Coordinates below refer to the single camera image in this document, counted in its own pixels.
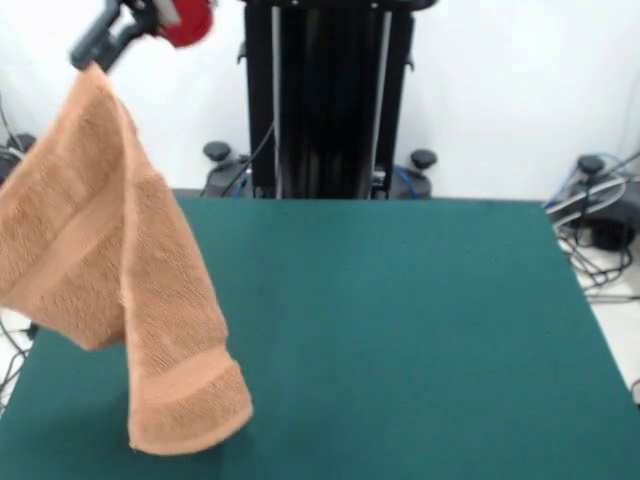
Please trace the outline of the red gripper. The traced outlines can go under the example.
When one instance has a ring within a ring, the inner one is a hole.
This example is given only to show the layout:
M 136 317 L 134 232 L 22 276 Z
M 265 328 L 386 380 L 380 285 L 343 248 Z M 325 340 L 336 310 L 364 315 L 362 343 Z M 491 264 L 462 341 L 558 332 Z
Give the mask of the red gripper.
M 152 3 L 158 14 L 156 33 L 173 47 L 192 46 L 211 30 L 216 6 L 214 1 L 153 0 Z M 130 24 L 117 35 L 111 34 L 110 28 L 120 13 L 119 1 L 105 1 L 102 11 L 71 50 L 70 63 L 75 69 L 85 69 L 91 62 L 96 62 L 104 73 L 108 73 L 129 45 L 148 33 L 150 16 L 136 12 Z

